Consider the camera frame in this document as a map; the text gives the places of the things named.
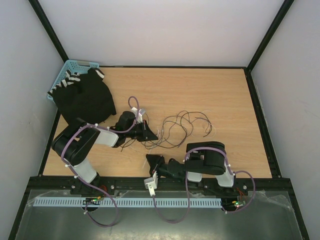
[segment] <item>white wall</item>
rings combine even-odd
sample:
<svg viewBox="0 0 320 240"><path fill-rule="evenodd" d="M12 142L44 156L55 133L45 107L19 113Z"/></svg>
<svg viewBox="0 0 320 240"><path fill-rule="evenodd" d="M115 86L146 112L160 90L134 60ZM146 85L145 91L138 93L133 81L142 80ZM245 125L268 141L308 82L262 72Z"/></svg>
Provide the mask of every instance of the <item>white wall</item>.
<svg viewBox="0 0 320 240"><path fill-rule="evenodd" d="M296 0L253 70L284 177L320 239L320 3Z"/></svg>
<svg viewBox="0 0 320 240"><path fill-rule="evenodd" d="M0 239L38 174L56 113L46 98L63 62L26 0L0 7Z"/></svg>
<svg viewBox="0 0 320 240"><path fill-rule="evenodd" d="M71 59L247 66L283 0L40 0Z"/></svg>

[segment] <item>black garment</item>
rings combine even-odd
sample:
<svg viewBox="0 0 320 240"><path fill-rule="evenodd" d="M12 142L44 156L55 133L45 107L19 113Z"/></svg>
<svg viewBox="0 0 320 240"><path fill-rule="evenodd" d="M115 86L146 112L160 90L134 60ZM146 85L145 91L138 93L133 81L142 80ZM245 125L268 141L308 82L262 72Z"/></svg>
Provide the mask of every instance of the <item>black garment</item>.
<svg viewBox="0 0 320 240"><path fill-rule="evenodd" d="M68 124L75 118L99 124L117 114L112 94L103 82L105 75L98 68L90 68L85 74L71 75L67 71L66 76L48 94Z"/></svg>

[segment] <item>blue basket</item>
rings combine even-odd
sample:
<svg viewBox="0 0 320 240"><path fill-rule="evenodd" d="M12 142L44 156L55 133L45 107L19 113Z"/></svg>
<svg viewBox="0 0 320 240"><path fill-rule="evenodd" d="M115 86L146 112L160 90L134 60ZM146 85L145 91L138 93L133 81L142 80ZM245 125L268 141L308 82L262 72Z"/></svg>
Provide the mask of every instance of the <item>blue basket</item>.
<svg viewBox="0 0 320 240"><path fill-rule="evenodd" d="M61 71L59 72L58 77L55 79L54 84L52 85L51 89L54 88L55 85L59 84L63 79L66 78L66 71L70 70L71 74L74 73L80 73L80 74L86 74L88 73L88 70L90 68L99 68L99 64L96 62L90 62L90 61L78 61L78 60L67 60ZM48 94L48 99L53 101L54 99L52 96Z"/></svg>

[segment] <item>wooden table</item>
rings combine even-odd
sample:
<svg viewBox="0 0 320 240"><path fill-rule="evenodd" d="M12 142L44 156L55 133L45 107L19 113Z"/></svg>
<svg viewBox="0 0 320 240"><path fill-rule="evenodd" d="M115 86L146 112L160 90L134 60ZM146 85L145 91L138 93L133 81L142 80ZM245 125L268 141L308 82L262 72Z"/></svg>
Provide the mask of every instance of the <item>wooden table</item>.
<svg viewBox="0 0 320 240"><path fill-rule="evenodd" d="M212 131L204 138L207 123L195 121L193 134L182 146L172 149L156 147L150 151L136 141L121 152L120 147L95 144L88 158L101 176L149 177L146 154L161 154L166 161L175 158L181 162L187 143L219 141L225 144L233 171L246 170L254 178L272 177L242 69L103 67L101 70L117 110L116 116L109 117L101 125L113 126L123 111L130 110L128 97L134 95L140 107L146 109L149 127L154 133L161 129L164 118L183 110L204 111L216 129L216 133ZM66 126L66 121L60 117L55 136ZM179 143L184 136L178 126L174 126L170 134L173 143ZM69 176L72 173L51 149L43 175Z"/></svg>

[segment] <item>white perforated rail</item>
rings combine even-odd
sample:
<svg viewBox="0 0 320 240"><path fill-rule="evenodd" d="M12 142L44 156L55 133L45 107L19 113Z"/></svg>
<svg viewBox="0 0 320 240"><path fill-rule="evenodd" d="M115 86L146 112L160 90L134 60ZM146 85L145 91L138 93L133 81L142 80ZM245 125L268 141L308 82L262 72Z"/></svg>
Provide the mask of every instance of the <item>white perforated rail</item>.
<svg viewBox="0 0 320 240"><path fill-rule="evenodd" d="M117 206L120 208L154 208L152 198L115 198ZM34 207L84 207L85 197L39 197L34 201ZM105 208L113 208L114 204L109 198L97 201L94 205ZM158 208L187 208L187 198L158 198L156 199ZM220 198L191 198L191 208L221 208Z"/></svg>

